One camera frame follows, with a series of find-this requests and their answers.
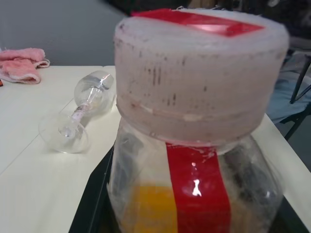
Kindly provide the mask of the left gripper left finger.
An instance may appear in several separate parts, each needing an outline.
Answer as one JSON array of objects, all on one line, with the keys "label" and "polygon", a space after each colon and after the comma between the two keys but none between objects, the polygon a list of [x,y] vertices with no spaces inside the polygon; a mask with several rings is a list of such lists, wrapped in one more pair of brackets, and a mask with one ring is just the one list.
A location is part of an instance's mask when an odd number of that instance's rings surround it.
[{"label": "left gripper left finger", "polygon": [[110,179],[114,147],[107,152],[90,174],[69,233],[100,233],[105,215],[109,214],[107,184]]}]

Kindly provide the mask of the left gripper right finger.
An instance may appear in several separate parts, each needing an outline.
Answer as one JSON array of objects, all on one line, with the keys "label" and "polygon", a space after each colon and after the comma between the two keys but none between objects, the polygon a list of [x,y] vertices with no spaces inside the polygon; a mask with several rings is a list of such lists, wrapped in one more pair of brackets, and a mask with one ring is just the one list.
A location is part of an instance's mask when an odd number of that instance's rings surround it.
[{"label": "left gripper right finger", "polygon": [[299,218],[286,198],[283,199],[279,210],[280,233],[311,233]]}]

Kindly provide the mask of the clear wine glass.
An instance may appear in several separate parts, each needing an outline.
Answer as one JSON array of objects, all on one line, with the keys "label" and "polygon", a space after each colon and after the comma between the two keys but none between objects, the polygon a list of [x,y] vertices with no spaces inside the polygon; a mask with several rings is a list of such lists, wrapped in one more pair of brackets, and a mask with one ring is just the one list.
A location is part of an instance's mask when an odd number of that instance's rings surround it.
[{"label": "clear wine glass", "polygon": [[76,109],[71,114],[60,112],[46,116],[38,125],[46,145],[62,153],[80,153],[89,148],[89,137],[82,124],[86,117],[109,112],[116,98],[116,79],[103,70],[83,77],[74,89]]}]

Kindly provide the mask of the clear plastic bottle red tape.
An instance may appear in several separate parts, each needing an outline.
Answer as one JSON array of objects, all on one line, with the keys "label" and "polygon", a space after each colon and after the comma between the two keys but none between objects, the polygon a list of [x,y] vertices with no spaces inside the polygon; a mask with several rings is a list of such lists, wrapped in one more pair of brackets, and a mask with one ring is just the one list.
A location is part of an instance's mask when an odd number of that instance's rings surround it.
[{"label": "clear plastic bottle red tape", "polygon": [[289,48],[247,13],[159,9],[115,28],[121,120],[107,191],[120,233],[268,233],[279,176],[252,137]]}]

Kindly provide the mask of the blue cloth item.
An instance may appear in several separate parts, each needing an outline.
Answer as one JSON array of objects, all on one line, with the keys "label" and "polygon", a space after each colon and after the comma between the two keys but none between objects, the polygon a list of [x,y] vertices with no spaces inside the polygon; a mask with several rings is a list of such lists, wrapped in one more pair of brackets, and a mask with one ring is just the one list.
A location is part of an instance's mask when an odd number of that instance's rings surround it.
[{"label": "blue cloth item", "polygon": [[296,85],[297,75],[293,77],[280,76],[271,95],[266,114],[274,124],[285,118],[304,111],[311,102],[311,90],[302,98],[291,104],[290,100]]}]

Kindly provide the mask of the pink towel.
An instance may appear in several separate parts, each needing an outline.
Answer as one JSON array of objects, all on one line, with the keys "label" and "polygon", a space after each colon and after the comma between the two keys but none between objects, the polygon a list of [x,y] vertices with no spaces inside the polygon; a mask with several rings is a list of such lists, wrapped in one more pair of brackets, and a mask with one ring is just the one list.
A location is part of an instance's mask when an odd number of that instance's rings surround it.
[{"label": "pink towel", "polygon": [[39,68],[48,68],[50,61],[43,49],[27,48],[0,51],[0,80],[11,83],[39,84]]}]

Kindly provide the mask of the black chair frame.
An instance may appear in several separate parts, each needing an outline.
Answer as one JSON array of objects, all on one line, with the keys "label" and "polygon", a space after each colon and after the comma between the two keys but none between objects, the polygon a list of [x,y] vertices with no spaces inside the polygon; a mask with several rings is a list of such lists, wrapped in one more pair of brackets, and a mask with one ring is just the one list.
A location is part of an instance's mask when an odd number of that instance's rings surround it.
[{"label": "black chair frame", "polygon": [[[309,69],[309,66],[311,65],[311,39],[305,39],[298,36],[291,36],[290,44],[291,50],[294,50],[299,54],[303,54],[305,57],[305,62],[302,67],[302,71],[299,73],[298,80],[296,82],[294,91],[290,98],[290,104],[294,104],[299,100],[301,100],[302,97],[305,96],[309,91],[311,91],[311,84],[310,84],[306,89],[299,92],[303,79]],[[292,135],[296,132],[298,127],[302,124],[302,122],[305,120],[307,116],[311,116],[311,102],[306,106],[304,111],[293,114],[281,121],[282,124],[288,123],[290,121],[294,123],[294,125],[289,129],[289,131],[284,136],[286,141],[288,141],[292,137]]]}]

